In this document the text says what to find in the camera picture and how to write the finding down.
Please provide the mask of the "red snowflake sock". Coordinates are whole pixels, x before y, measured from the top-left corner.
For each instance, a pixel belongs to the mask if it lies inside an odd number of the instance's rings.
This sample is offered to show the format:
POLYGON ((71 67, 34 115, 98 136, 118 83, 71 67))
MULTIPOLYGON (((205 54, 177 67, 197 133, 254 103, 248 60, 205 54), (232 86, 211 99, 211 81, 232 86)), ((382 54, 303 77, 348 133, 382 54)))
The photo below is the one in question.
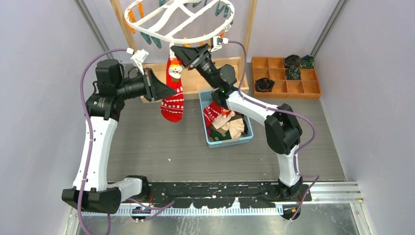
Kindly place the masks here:
POLYGON ((181 76, 183 67, 176 57, 169 57, 166 68, 166 84, 174 94, 161 101, 161 114, 170 122, 179 122, 184 113, 184 94, 181 76))
POLYGON ((203 117, 206 127, 209 127, 220 115, 228 115, 231 110, 218 106, 214 101, 203 109, 203 117))

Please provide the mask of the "beige brown-cuffed sock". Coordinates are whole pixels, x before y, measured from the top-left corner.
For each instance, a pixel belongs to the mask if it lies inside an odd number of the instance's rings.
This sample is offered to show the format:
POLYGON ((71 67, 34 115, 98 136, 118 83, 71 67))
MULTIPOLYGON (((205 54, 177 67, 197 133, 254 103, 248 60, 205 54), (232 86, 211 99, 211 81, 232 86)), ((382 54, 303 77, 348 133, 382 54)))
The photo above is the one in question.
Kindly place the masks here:
POLYGON ((229 113, 226 113, 225 115, 224 114, 218 115, 216 119, 212 122, 214 129, 215 130, 223 129, 225 131, 228 131, 229 126, 230 126, 230 120, 233 116, 235 116, 234 111, 230 111, 229 113))
POLYGON ((243 118, 233 119, 229 121, 229 134, 231 139, 238 139, 242 136, 245 130, 245 123, 243 118))

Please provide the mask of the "green dotted sock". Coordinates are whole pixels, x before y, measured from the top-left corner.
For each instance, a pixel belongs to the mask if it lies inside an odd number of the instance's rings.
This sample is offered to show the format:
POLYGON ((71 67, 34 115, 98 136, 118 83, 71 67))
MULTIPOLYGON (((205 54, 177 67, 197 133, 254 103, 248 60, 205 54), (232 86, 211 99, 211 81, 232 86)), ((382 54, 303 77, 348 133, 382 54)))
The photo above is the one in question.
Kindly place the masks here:
POLYGON ((212 141, 226 141, 231 140, 231 135, 229 130, 225 131, 224 133, 217 130, 212 130, 210 133, 210 139, 212 141))

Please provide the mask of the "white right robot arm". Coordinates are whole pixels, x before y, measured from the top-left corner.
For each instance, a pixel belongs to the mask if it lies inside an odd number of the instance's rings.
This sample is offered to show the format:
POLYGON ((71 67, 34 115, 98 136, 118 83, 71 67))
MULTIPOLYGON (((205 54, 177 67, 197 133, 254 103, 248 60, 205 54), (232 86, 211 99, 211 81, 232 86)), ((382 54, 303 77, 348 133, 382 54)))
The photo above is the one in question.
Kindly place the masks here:
POLYGON ((216 67, 210 47, 171 46, 171 52, 188 69, 195 69, 214 89, 213 101, 220 107, 239 112, 262 124, 268 146, 277 154, 279 164, 278 190, 282 199, 292 201, 299 194, 302 177, 296 173, 295 151, 300 144, 302 129, 288 104, 271 105, 244 95, 235 86, 233 66, 216 67))

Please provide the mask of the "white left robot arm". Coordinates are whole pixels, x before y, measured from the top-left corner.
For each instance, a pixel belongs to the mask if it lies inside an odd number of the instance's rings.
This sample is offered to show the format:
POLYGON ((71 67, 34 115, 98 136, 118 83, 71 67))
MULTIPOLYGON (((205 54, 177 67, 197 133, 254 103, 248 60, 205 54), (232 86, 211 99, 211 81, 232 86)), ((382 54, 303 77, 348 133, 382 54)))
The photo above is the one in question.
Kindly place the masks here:
POLYGON ((94 92, 85 103, 89 118, 81 164, 72 187, 62 192, 62 200, 82 212, 115 214, 127 199, 133 197, 143 203, 150 196, 145 176, 130 175, 108 182, 111 143, 126 100, 143 96, 157 101, 176 91, 159 81, 151 68, 138 70, 133 78, 124 72, 116 59, 102 60, 95 68, 94 92))

